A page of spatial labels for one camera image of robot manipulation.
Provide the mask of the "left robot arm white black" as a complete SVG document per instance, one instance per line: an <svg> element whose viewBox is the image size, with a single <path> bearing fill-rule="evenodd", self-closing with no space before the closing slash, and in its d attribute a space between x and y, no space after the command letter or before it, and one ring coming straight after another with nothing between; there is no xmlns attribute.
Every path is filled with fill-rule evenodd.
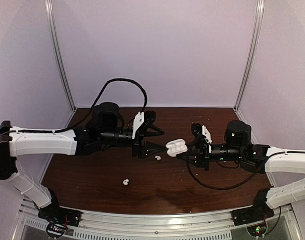
<svg viewBox="0 0 305 240"><path fill-rule="evenodd" d="M131 128L124 127L124 119L115 103L97 105L90 114L92 117L84 127L62 130L27 130L11 126L9 121L0 125L0 181L11 182L20 194L32 200L39 217L49 223L64 227L70 221L55 193L16 167L18 156L88 156L109 148L130 147L132 157L144 159L166 150L162 145L144 141L144 138L164 135L161 129L154 126L154 111L138 112Z"/></svg>

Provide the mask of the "white oval charging case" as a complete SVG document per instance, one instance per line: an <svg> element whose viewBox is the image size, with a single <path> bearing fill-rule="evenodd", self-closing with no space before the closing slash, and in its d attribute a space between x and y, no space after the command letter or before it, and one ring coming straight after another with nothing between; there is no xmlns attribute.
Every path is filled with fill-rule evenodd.
<svg viewBox="0 0 305 240"><path fill-rule="evenodd" d="M165 147L167 148L167 154L173 158L188 151L186 142L183 139L170 141L166 144Z"/></svg>

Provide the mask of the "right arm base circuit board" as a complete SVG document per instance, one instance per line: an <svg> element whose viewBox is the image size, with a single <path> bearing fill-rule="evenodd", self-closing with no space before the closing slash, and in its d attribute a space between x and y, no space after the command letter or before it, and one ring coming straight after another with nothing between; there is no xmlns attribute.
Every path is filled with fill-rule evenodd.
<svg viewBox="0 0 305 240"><path fill-rule="evenodd" d="M261 223L261 224L248 226L247 232L249 233L250 236L254 238L262 237L267 232L267 225Z"/></svg>

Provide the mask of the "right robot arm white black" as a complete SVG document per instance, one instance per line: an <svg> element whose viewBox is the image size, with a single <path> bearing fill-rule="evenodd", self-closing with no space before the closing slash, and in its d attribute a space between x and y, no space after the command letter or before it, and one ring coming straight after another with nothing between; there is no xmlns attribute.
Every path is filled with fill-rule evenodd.
<svg viewBox="0 0 305 240"><path fill-rule="evenodd" d="M252 144L251 130L251 126L242 121L230 121L224 135L225 142L217 145L212 143L208 129L196 123L191 126L194 141L190 144L186 144L182 139L170 142L166 146L167 154L185 161L188 168L193 165L208 171L211 162L233 161L241 169L251 173L251 176L241 183L224 188L206 185L193 176L199 185L209 190L233 190L243 186L257 174L268 177L275 172L305 175L305 150L287 150ZM264 221L274 216L275 209L301 200L305 200L305 178L281 187L271 186L259 190L251 207L232 212L234 225Z"/></svg>

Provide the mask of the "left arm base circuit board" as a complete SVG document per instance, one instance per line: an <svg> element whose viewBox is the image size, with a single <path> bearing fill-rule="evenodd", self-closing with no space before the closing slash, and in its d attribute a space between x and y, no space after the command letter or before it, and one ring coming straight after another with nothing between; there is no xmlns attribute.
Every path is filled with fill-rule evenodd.
<svg viewBox="0 0 305 240"><path fill-rule="evenodd" d="M61 238L67 230L68 228L65 226L49 223L46 227L46 234L52 239L58 239Z"/></svg>

